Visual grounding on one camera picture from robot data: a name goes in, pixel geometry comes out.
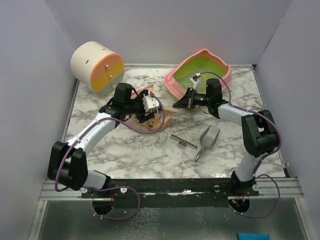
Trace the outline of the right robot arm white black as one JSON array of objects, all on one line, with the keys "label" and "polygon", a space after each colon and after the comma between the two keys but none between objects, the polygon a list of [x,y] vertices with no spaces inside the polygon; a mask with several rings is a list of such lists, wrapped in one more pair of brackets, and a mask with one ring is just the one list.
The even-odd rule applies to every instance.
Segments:
[{"label": "right robot arm white black", "polygon": [[232,122],[242,129],[245,154],[232,173],[233,181],[229,189],[240,196],[248,189],[255,178],[262,160],[276,153],[282,145],[282,137],[269,110],[254,111],[241,108],[223,99],[221,81],[210,78],[206,81],[206,92],[198,93],[189,87],[185,95],[173,104],[176,109],[193,109],[205,106],[210,115],[217,119]]}]

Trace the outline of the grey metal scoop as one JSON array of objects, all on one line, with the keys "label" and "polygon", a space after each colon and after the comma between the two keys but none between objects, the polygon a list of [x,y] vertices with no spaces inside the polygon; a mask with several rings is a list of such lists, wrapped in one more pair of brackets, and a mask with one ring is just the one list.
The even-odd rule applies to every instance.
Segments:
[{"label": "grey metal scoop", "polygon": [[197,163],[205,150],[211,149],[217,142],[220,134],[220,128],[210,125],[200,136],[199,142],[201,149],[197,153],[194,162]]}]

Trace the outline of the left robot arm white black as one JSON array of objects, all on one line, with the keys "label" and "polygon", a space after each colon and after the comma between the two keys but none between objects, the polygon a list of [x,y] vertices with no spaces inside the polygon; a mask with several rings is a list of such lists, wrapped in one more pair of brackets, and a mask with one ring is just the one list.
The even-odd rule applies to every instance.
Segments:
[{"label": "left robot arm white black", "polygon": [[111,190],[108,176],[89,170],[87,156],[93,148],[118,125],[127,125],[126,117],[136,116],[144,123],[154,117],[160,107],[153,93],[137,93],[128,83],[119,83],[113,97],[102,106],[93,121],[66,142],[57,141],[51,149],[47,176],[54,181],[57,192],[66,189],[93,189],[97,196],[106,197]]}]

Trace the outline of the beige cat litter bag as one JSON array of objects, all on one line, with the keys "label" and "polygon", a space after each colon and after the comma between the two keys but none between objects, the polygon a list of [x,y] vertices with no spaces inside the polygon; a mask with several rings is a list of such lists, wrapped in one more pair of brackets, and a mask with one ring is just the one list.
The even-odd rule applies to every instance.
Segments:
[{"label": "beige cat litter bag", "polygon": [[[173,108],[171,106],[165,106],[164,110],[165,110],[165,119],[164,119],[163,126],[159,130],[160,132],[164,131],[167,127],[170,127],[176,122],[174,115],[179,112],[179,109]],[[162,118],[163,118],[162,113],[156,113],[154,118],[144,123],[139,123],[138,119],[135,116],[133,116],[129,119],[128,124],[134,129],[138,129],[144,133],[149,133],[160,127],[163,121]]]}]

